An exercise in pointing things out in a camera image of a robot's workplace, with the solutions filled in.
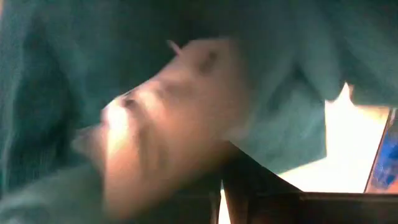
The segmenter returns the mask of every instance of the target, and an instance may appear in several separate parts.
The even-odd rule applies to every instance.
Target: sleeve
[[[52,55],[42,1],[5,1],[0,31],[3,193],[62,165],[70,92]]]

